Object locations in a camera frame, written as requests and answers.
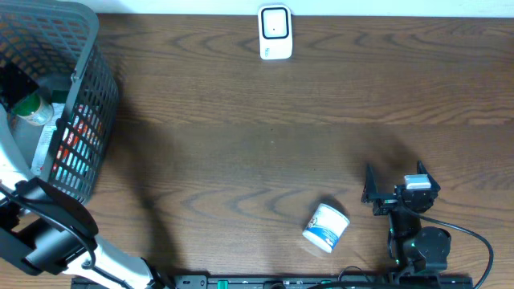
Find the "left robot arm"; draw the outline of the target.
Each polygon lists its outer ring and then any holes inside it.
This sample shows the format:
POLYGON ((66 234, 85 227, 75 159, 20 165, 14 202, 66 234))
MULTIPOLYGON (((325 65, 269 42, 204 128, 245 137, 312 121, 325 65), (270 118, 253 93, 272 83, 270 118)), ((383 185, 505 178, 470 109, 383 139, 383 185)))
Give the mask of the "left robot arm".
POLYGON ((8 128, 1 152, 23 178, 1 186, 1 257, 29 275, 79 275, 107 288, 173 288, 168 276, 99 235, 84 205, 31 170, 8 128))

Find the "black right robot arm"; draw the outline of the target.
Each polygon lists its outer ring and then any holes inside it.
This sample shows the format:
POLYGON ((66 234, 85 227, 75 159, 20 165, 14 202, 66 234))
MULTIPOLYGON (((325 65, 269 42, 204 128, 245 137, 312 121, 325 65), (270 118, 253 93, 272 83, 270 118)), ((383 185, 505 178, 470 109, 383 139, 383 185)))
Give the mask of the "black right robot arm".
POLYGON ((433 206, 439 190, 421 161, 416 174, 405 175, 392 193, 378 190, 373 168, 366 166, 361 202, 373 205, 373 215, 389 219, 388 251, 404 275, 436 275, 447 269, 451 235, 421 224, 421 214, 433 206))

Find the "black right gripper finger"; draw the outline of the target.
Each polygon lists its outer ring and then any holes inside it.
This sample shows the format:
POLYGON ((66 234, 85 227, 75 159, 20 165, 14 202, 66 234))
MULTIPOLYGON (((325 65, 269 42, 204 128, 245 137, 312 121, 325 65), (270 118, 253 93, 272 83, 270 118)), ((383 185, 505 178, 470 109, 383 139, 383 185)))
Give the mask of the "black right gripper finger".
POLYGON ((374 178, 373 167, 367 164, 365 168, 365 184, 361 195, 362 203, 370 203, 378 199, 378 190, 374 178))
POLYGON ((428 175, 429 174, 427 172, 424 164, 422 163, 422 161, 417 161, 417 174, 423 174, 423 175, 428 175))

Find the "green lid white jar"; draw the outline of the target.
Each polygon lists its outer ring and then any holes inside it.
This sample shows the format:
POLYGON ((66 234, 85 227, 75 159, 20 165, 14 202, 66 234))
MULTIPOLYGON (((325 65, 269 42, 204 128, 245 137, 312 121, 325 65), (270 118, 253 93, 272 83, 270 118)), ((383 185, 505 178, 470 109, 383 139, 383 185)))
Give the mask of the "green lid white jar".
POLYGON ((54 115, 53 107, 36 92, 20 100, 13 112, 34 126, 44 126, 54 115))

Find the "white blue labelled jar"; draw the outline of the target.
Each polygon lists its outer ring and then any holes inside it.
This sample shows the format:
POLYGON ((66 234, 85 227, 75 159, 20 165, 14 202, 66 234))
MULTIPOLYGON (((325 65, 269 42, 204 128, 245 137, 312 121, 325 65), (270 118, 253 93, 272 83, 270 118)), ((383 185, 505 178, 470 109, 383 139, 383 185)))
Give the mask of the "white blue labelled jar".
POLYGON ((326 253, 332 253, 350 220, 339 210, 320 203, 302 235, 326 253))

